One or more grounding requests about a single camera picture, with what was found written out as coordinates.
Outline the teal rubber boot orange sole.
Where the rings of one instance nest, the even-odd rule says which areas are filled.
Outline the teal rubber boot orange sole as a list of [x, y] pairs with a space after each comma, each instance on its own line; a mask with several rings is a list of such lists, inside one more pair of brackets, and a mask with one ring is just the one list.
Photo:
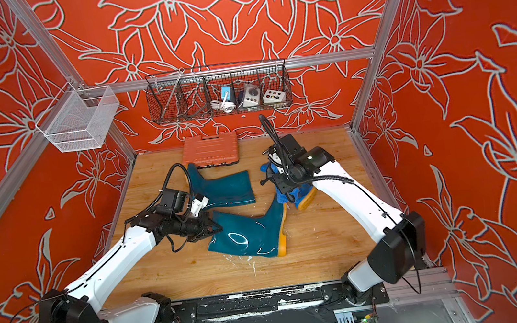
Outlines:
[[214, 234], [208, 251], [238, 257], [286, 256], [287, 237], [283, 230], [287, 210], [285, 204], [274, 200], [265, 215], [255, 218], [214, 211], [213, 220], [223, 230]]

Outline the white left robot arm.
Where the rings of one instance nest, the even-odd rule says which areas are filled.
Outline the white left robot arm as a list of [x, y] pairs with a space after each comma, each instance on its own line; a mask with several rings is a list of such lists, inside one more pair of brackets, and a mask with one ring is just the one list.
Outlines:
[[126, 306], [107, 310], [104, 304], [146, 254], [165, 237], [178, 235], [189, 242], [223, 231], [211, 214], [179, 220], [175, 217], [138, 221], [129, 227], [101, 259], [63, 291], [51, 289], [39, 301], [38, 323], [180, 323], [164, 295], [145, 293]]

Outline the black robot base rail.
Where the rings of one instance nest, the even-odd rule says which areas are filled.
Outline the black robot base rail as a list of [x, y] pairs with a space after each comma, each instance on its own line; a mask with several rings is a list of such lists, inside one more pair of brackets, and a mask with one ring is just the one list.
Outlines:
[[389, 302], [382, 284], [352, 294], [338, 280], [173, 303], [172, 323], [357, 323]]

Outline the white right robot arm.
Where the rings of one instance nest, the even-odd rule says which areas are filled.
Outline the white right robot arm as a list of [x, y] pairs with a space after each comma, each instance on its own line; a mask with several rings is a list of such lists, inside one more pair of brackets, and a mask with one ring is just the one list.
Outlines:
[[425, 254], [426, 227], [421, 215], [405, 214], [357, 182], [325, 149], [305, 150], [292, 135], [272, 136], [265, 152], [266, 172], [283, 195], [310, 184], [328, 195], [360, 224], [375, 242], [367, 258], [347, 271], [343, 289], [354, 301], [383, 282], [398, 283]]

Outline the blue microfiber cloth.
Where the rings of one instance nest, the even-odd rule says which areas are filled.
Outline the blue microfiber cloth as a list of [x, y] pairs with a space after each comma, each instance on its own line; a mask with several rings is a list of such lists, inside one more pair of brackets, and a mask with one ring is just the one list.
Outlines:
[[292, 184], [288, 184], [287, 183], [287, 178], [286, 178], [286, 175], [284, 174], [284, 172], [282, 171], [282, 173], [270, 173], [268, 178], [266, 177], [265, 175], [265, 181], [268, 182], [272, 182], [275, 186], [278, 186], [278, 188], [280, 189], [280, 192], [282, 192], [283, 194], [287, 195], [287, 197], [291, 197], [291, 192], [296, 189], [297, 187], [300, 187], [300, 186], [295, 186], [295, 185], [292, 185]]

